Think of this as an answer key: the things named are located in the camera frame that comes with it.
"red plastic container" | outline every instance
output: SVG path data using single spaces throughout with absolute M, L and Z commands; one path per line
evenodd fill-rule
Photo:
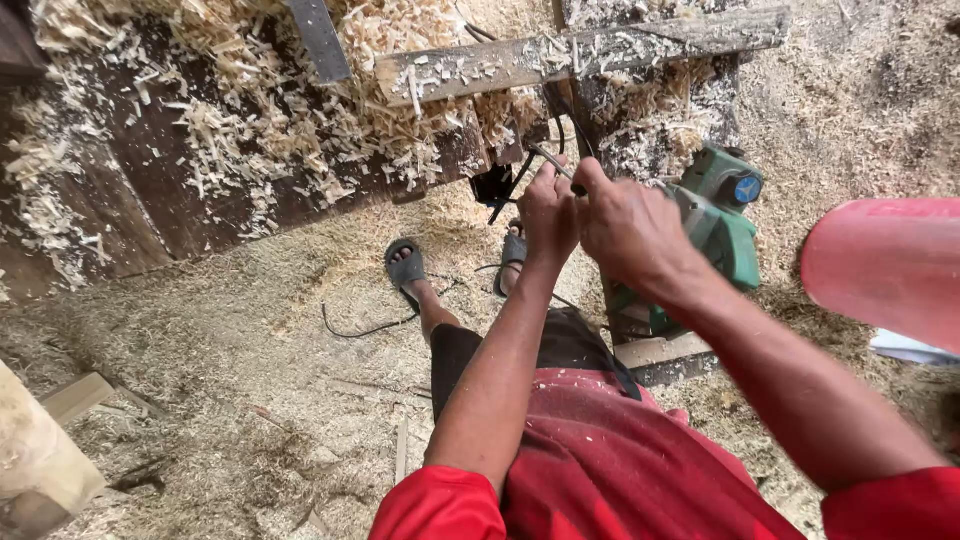
M 960 354 L 960 199 L 866 199 L 810 232 L 801 279 L 818 306 Z

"green electric planer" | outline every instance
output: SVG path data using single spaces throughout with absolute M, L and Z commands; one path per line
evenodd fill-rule
M 748 291 L 760 285 L 760 271 L 754 247 L 756 228 L 742 214 L 760 196 L 763 175 L 742 157 L 735 148 L 705 146 L 681 182 L 663 190 L 680 206 L 684 230 L 694 247 L 733 286 Z M 613 290 L 610 311 L 646 323 L 651 336 L 673 338 L 687 332 L 662 307 L 646 304 L 622 283 Z

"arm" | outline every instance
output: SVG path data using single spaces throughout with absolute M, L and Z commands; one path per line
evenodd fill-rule
M 611 183 L 595 160 L 575 182 L 584 249 L 601 270 L 696 331 L 797 465 L 831 492 L 948 463 L 876 392 L 743 298 L 690 245 L 659 190 Z
M 444 407 L 424 465 L 490 480 L 497 497 L 516 457 L 553 287 L 577 245 L 570 181 L 540 168 L 518 206 L 527 260 L 510 297 Z

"forearm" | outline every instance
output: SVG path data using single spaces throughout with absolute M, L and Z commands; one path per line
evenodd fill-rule
M 821 488 L 947 465 L 879 394 L 719 275 L 695 283 L 668 312 L 710 344 L 778 442 Z
M 559 269 L 528 260 L 510 298 L 457 382 L 430 438 L 425 465 L 487 477 L 497 494 L 516 457 Z

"person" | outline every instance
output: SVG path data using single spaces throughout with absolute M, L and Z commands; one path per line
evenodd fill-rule
M 607 276 L 707 341 L 827 493 L 828 538 L 960 538 L 960 470 L 839 362 L 733 289 L 660 190 L 611 182 L 593 159 L 574 182 L 588 196 L 545 164 L 519 200 L 495 288 L 507 300 L 485 338 L 441 306 L 412 242 L 388 250 L 388 272 L 420 310 L 432 349 L 436 428 L 423 468 L 383 500 L 370 538 L 803 538 L 684 414 L 643 389 L 631 397 L 579 315 L 548 310 L 578 242 Z

